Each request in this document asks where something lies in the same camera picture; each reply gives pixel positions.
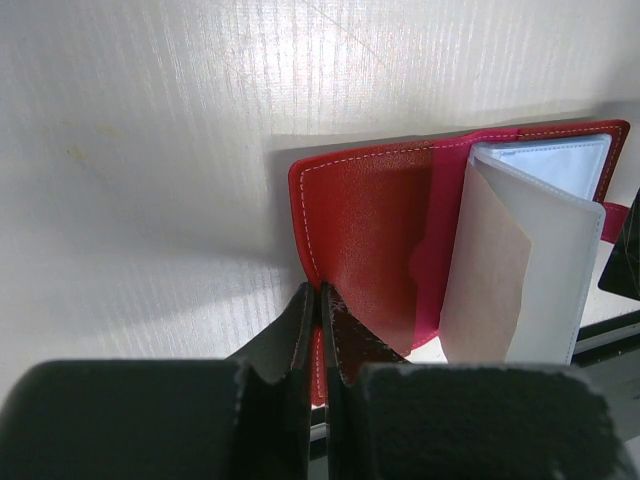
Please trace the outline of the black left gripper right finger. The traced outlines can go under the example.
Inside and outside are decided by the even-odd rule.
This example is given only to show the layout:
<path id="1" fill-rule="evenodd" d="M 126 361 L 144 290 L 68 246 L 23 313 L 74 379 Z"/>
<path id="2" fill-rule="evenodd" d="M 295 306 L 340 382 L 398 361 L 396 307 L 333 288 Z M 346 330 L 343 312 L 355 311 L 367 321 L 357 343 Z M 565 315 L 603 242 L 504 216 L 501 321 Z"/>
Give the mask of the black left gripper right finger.
<path id="1" fill-rule="evenodd" d="M 609 405 L 578 370 L 413 364 L 321 288 L 333 479 L 635 479 Z"/>

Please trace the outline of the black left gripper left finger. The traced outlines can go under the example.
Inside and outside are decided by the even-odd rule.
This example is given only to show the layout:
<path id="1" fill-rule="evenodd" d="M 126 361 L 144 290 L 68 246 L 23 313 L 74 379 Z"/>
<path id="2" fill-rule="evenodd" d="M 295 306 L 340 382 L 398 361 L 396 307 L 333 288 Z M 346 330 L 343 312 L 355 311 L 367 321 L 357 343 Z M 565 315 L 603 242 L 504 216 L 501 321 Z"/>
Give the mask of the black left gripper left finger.
<path id="1" fill-rule="evenodd" d="M 1 410 L 5 479 L 303 479 L 314 291 L 230 357 L 56 360 Z"/>

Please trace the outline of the red leather card holder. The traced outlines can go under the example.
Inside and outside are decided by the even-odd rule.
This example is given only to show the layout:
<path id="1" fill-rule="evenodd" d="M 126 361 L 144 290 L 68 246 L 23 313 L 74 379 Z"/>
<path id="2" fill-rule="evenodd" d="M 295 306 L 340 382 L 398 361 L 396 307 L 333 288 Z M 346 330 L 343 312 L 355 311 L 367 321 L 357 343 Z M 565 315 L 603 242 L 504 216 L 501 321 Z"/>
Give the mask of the red leather card holder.
<path id="1" fill-rule="evenodd" d="M 620 119 L 507 126 L 299 159 L 288 185 L 307 279 L 334 285 L 368 329 L 408 355 L 438 331 L 473 145 L 603 135 L 604 165 L 590 199 L 604 204 L 602 238 L 613 242 L 628 208 L 606 195 L 629 130 Z"/>

